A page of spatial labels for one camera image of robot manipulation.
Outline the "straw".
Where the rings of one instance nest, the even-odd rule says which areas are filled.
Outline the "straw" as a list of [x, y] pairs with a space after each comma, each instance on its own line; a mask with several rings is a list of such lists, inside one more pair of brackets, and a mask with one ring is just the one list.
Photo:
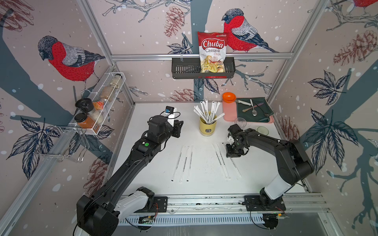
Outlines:
[[241, 175], [241, 173], [240, 173], [240, 171], [239, 171], [239, 169], [238, 169], [238, 167], [237, 167], [235, 161], [233, 160], [233, 158], [231, 158], [230, 160], [231, 160], [231, 162], [232, 162], [232, 164], [233, 164], [233, 166], [234, 166], [234, 168], [235, 168], [235, 170], [236, 170], [238, 176], [239, 176], [239, 177], [242, 177], [242, 175]]
[[190, 176], [191, 176], [191, 168], [192, 168], [192, 159], [193, 159], [193, 149], [194, 149], [194, 145], [191, 145], [191, 149], [190, 149], [190, 161], [189, 161], [189, 170], [188, 170], [188, 176], [187, 176], [187, 182], [190, 181]]
[[215, 154], [216, 154], [216, 157], [217, 157], [217, 159], [218, 159], [218, 162], [219, 162], [219, 164], [220, 164], [220, 168], [222, 169], [222, 172], [223, 172], [223, 175], [224, 175], [224, 178], [227, 180], [227, 174], [226, 174], [226, 172], [225, 172], [225, 170], [224, 170], [224, 168], [223, 168], [223, 165], [222, 165], [222, 163], [221, 163], [221, 159], [220, 159], [220, 157], [219, 157], [219, 155], [218, 155], [218, 152], [217, 152], [217, 150], [216, 150], [216, 148], [215, 148], [215, 146], [212, 144], [212, 147], [213, 147], [213, 149], [214, 149], [214, 151], [215, 151]]
[[185, 169], [186, 169], [186, 163], [187, 163], [187, 159], [188, 159], [189, 148], [190, 148], [190, 146], [188, 146], [186, 151], [185, 151], [185, 159], [184, 159], [183, 170], [182, 170], [182, 173], [181, 173], [181, 176], [180, 176], [180, 183], [183, 182], [183, 177], [184, 177], [184, 173], [185, 173]]
[[226, 164], [225, 164], [225, 161], [224, 161], [223, 155], [222, 155], [222, 153], [221, 153], [220, 146], [218, 145], [218, 143], [216, 144], [216, 146], [217, 146], [217, 148], [218, 148], [218, 150], [219, 150], [219, 153], [220, 153], [221, 162], [222, 162], [222, 164], [223, 164], [223, 166], [224, 166], [224, 170], [225, 170], [226, 177], [227, 177], [228, 179], [231, 179], [231, 177], [230, 177], [230, 175], [229, 175], [229, 173], [228, 173], [228, 169], [227, 169], [227, 166], [226, 166]]
[[175, 176], [176, 176], [176, 172], [177, 172], [177, 169], [178, 169], [178, 166], [179, 166], [179, 163], [180, 163], [180, 160], [181, 160], [181, 156], [182, 156], [182, 153], [183, 153], [183, 149], [184, 149], [185, 146], [183, 146], [180, 150], [180, 154], [177, 158], [177, 162], [176, 162], [176, 165], [175, 165], [175, 169], [174, 169], [174, 173], [172, 175], [172, 178], [171, 178], [171, 181], [174, 182], [174, 179], [175, 179]]

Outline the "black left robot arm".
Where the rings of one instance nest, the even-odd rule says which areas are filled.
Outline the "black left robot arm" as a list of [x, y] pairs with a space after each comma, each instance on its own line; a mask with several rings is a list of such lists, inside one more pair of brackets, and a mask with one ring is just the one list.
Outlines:
[[179, 138], [183, 121], [156, 115], [148, 120], [149, 129], [133, 145], [126, 161], [115, 174], [90, 197], [83, 195], [76, 204], [77, 227], [90, 236], [111, 236], [120, 221], [136, 211], [151, 211], [154, 192], [138, 188], [122, 199], [140, 171], [162, 150], [170, 137]]

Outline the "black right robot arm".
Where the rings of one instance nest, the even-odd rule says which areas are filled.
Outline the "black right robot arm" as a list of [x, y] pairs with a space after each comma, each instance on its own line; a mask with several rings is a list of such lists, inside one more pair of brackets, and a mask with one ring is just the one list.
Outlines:
[[231, 143], [225, 146], [228, 158], [246, 155], [249, 147], [261, 149], [276, 158], [278, 174], [260, 191], [259, 204], [261, 206], [273, 205], [315, 170], [299, 140], [276, 139], [251, 128], [242, 130], [237, 124], [228, 128], [228, 138], [231, 138]]

